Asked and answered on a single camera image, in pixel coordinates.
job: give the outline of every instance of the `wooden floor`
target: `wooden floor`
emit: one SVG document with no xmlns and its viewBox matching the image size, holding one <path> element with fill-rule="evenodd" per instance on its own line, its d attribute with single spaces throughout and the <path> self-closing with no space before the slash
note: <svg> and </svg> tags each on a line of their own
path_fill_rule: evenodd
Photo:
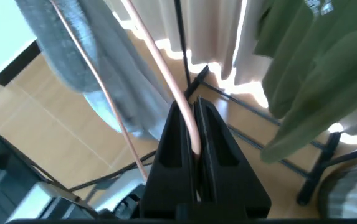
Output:
<svg viewBox="0 0 357 224">
<path fill-rule="evenodd" d="M 152 69 L 160 72 L 142 40 L 130 33 L 132 41 Z M 182 60 L 165 59 L 182 90 L 186 88 Z M 213 75 L 207 81 L 216 84 Z M 222 117 L 244 133 L 266 144 L 278 127 L 239 105 L 200 86 L 196 96 L 212 101 Z M 258 106 L 252 96 L 237 96 Z M 39 55 L 7 87 L 0 86 L 0 134 L 36 161 L 67 187 L 109 174 L 133 161 L 123 136 L 105 124 L 84 97 L 70 91 L 53 75 Z M 132 138 L 140 156 L 155 150 L 158 142 Z M 326 133 L 318 140 L 325 141 Z M 281 164 L 260 161 L 259 151 L 246 142 L 236 141 L 272 199 L 270 218 L 317 217 L 314 202 L 299 207 L 295 197 L 303 178 Z M 310 170 L 319 150 L 307 146 L 289 159 Z M 85 196 L 90 189 L 76 192 Z"/>
</svg>

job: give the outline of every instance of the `drying rack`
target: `drying rack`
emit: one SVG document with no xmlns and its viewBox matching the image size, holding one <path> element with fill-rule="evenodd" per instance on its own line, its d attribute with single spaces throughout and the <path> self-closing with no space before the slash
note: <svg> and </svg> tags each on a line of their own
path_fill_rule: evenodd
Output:
<svg viewBox="0 0 357 224">
<path fill-rule="evenodd" d="M 234 103 L 237 103 L 238 105 L 244 107 L 245 109 L 255 113 L 256 115 L 260 116 L 263 119 L 266 119 L 270 123 L 280 126 L 280 121 L 277 119 L 271 117 L 269 114 L 264 113 L 262 111 L 259 111 L 257 108 L 247 104 L 246 102 L 228 95 L 227 93 L 223 92 L 222 90 L 208 84 L 207 82 L 204 81 L 205 77 L 209 73 L 209 67 L 206 65 L 202 71 L 196 76 L 196 78 L 191 82 L 191 77 L 189 75 L 189 67 L 188 67 L 188 57 L 186 55 L 186 39 L 185 39 L 185 31 L 184 31 L 184 23 L 183 23 L 183 16 L 182 16 L 182 9 L 181 9 L 181 1 L 180 0 L 174 0 L 174 6 L 176 10 L 176 16 L 177 16 L 177 24 L 178 24 L 178 31 L 179 31 L 179 39 L 181 43 L 181 50 L 183 51 L 183 60 L 184 60 L 184 69 L 185 69 L 185 76 L 186 76 L 186 83 L 188 85 L 187 89 L 184 92 L 185 97 L 188 99 L 194 91 L 199 87 L 199 85 L 205 86 L 209 88 L 212 91 L 215 91 L 216 93 L 220 94 L 221 96 L 227 98 L 228 100 L 233 101 Z M 247 142 L 251 146 L 255 147 L 258 150 L 263 149 L 263 145 L 261 145 L 259 142 L 256 140 L 252 139 L 251 137 L 247 136 L 245 133 L 241 132 L 240 130 L 236 129 L 235 127 L 227 124 L 228 128 L 231 130 L 231 133 L 236 135 L 237 137 L 241 138 L 243 141 Z M 297 203 L 299 205 L 306 205 L 310 202 L 311 197 L 322 177 L 323 172 L 325 171 L 326 168 L 329 166 L 333 166 L 336 164 L 339 164 L 341 162 L 349 161 L 352 159 L 357 158 L 357 150 L 353 151 L 351 153 L 345 154 L 343 156 L 339 156 L 333 159 L 333 156 L 335 154 L 336 148 L 339 144 L 340 141 L 340 132 L 335 132 L 331 133 L 329 135 L 329 138 L 325 144 L 322 144 L 318 141 L 312 141 L 310 144 L 314 146 L 315 148 L 321 150 L 321 154 L 319 155 L 319 158 L 317 162 L 314 164 L 312 170 L 310 172 L 305 171 L 301 167 L 295 165 L 294 163 L 283 159 L 280 161 L 281 164 L 289 168 L 291 171 L 295 172 L 296 174 L 302 176 L 305 178 L 305 182 L 302 185 L 302 188 L 300 189 L 299 193 L 297 194 Z M 150 157 L 154 156 L 155 151 L 150 152 L 149 154 L 143 156 L 141 158 L 141 161 L 145 161 L 149 159 Z M 76 191 L 91 185 L 95 185 L 95 187 L 91 190 L 89 195 L 86 198 L 86 201 L 89 201 L 90 198 L 95 194 L 96 191 L 100 189 L 107 188 L 115 179 L 117 176 L 120 174 L 124 173 L 127 170 L 134 169 L 136 167 L 136 164 L 133 162 L 129 164 L 128 166 L 121 168 L 120 170 L 91 180 L 89 182 L 86 182 L 84 184 L 80 184 L 76 187 L 72 187 L 69 190 L 70 191 Z"/>
</svg>

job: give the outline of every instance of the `black baseboard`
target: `black baseboard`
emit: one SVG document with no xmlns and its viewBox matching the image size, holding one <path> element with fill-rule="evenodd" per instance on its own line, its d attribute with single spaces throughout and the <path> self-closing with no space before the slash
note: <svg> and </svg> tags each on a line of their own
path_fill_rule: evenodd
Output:
<svg viewBox="0 0 357 224">
<path fill-rule="evenodd" d="M 34 41 L 19 56 L 15 58 L 2 72 L 0 72 L 0 85 L 6 86 L 12 81 L 37 55 L 40 54 L 40 48 Z"/>
</svg>

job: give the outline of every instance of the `green cloth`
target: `green cloth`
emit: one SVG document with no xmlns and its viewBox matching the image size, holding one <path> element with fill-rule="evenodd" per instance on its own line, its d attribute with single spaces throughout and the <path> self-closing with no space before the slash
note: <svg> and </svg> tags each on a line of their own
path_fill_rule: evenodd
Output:
<svg viewBox="0 0 357 224">
<path fill-rule="evenodd" d="M 255 53 L 274 58 L 262 85 L 285 120 L 261 157 L 276 162 L 357 108 L 357 1 L 332 0 L 326 14 L 304 0 L 267 4 Z"/>
</svg>

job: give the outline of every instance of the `sunlight on floor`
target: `sunlight on floor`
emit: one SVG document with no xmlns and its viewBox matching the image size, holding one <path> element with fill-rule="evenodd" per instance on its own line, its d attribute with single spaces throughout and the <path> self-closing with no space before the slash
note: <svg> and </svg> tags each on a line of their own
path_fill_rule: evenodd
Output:
<svg viewBox="0 0 357 224">
<path fill-rule="evenodd" d="M 243 12 L 245 12 L 245 4 L 242 5 L 242 12 L 240 13 L 239 27 L 242 27 L 242 24 L 243 24 L 243 18 L 244 18 L 244 15 L 242 14 Z M 121 24 L 121 26 L 124 29 L 131 30 L 137 38 L 143 40 L 144 35 L 135 27 L 133 21 L 122 21 L 122 20 L 120 20 L 119 16 L 115 12 L 113 12 L 113 15 L 116 17 L 116 19 L 119 21 L 119 23 Z M 238 30 L 237 33 L 239 34 L 237 36 L 237 40 L 239 40 L 241 30 Z M 174 60 L 182 60 L 183 59 L 184 56 L 183 56 L 182 52 L 173 52 L 171 50 L 171 44 L 170 44 L 169 39 L 156 40 L 155 43 L 159 49 L 164 49 L 166 51 L 167 56 L 169 58 L 174 59 Z M 239 43 L 236 43 L 234 55 L 237 54 L 237 46 L 238 45 L 239 45 Z M 191 60 L 192 59 L 192 51 L 190 49 L 188 49 L 186 53 L 187 53 L 187 57 L 188 57 L 189 71 L 191 73 L 199 73 L 206 66 L 206 63 L 200 63 L 200 64 L 193 65 L 192 60 Z M 251 94 L 260 106 L 262 106 L 263 108 L 268 108 L 268 102 L 264 95 L 264 91 L 263 91 L 261 82 L 252 81 L 252 82 L 241 84 L 241 85 L 235 85 L 234 79 L 235 79 L 235 75 L 236 75 L 236 68 L 232 68 L 231 74 L 228 76 L 228 78 L 226 80 L 222 80 L 220 64 L 218 62 L 211 62 L 211 63 L 207 63 L 207 65 L 209 66 L 209 71 L 215 75 L 218 87 L 222 88 L 227 94 Z M 220 105 L 219 108 L 227 108 L 227 104 Z M 335 124 L 332 124 L 328 130 L 331 133 L 335 132 L 335 131 L 343 131 L 343 127 L 340 123 L 335 123 Z M 341 135 L 340 141 L 345 144 L 357 144 L 357 135 L 352 136 L 352 135 L 343 133 Z"/>
</svg>

